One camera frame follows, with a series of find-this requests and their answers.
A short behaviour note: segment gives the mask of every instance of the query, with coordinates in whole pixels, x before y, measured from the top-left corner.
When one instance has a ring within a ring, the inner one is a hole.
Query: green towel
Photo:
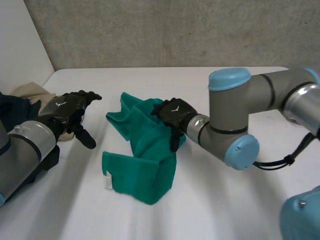
[[[171,128],[151,115],[160,99],[141,100],[127,93],[120,98],[121,112],[108,112],[106,118],[125,140],[133,157],[103,152],[102,172],[112,177],[113,189],[155,204],[171,187],[176,171],[176,153],[170,151]],[[180,146],[186,141],[181,138]]]

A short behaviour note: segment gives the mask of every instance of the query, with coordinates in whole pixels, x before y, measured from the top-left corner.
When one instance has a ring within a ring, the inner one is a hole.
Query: black cable
[[[254,166],[256,166],[258,169],[265,170],[265,171],[273,171],[282,169],[286,166],[292,165],[296,157],[317,137],[314,136],[311,132],[309,132],[305,137],[302,139],[299,146],[294,150],[294,152],[290,155],[287,155],[284,159],[279,161],[272,161],[272,162],[260,162],[255,161],[253,163]]]
[[[273,170],[282,169],[282,168],[284,168],[284,167],[288,166],[289,164],[288,164],[288,163],[286,163],[286,164],[284,164],[284,165],[282,165],[282,166],[275,167],[275,168],[264,168],[264,167],[260,167],[260,166],[255,165],[255,164],[253,164],[253,165],[254,165],[254,166],[256,166],[258,169],[261,169],[261,170],[265,170],[265,171],[273,171]]]

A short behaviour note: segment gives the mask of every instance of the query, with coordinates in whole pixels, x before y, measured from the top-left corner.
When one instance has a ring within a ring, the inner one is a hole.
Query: towel tag
[[[103,175],[103,183],[105,189],[113,189],[112,187],[112,176],[110,172],[106,171],[106,176]]]

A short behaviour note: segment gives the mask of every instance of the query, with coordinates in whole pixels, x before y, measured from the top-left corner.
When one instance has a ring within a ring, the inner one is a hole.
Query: logo on robotic hand
[[[171,110],[171,112],[178,112],[179,111],[179,106],[175,110]]]
[[[65,102],[63,102],[63,103],[55,103],[55,105],[57,105],[58,107],[60,107],[61,105],[63,105],[63,104],[66,104],[67,102],[65,101]]]

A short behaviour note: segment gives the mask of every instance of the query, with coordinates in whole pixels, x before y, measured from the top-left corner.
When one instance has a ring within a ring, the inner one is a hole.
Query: beige cloth
[[[37,101],[41,100],[41,108],[39,110],[41,112],[41,110],[50,102],[51,99],[56,96],[56,94],[48,92],[43,87],[34,82],[30,82],[17,87],[12,91],[11,96],[16,96],[22,99],[29,99],[31,104],[34,104]],[[59,137],[59,141],[69,141],[73,139],[74,135],[74,133],[65,133]]]

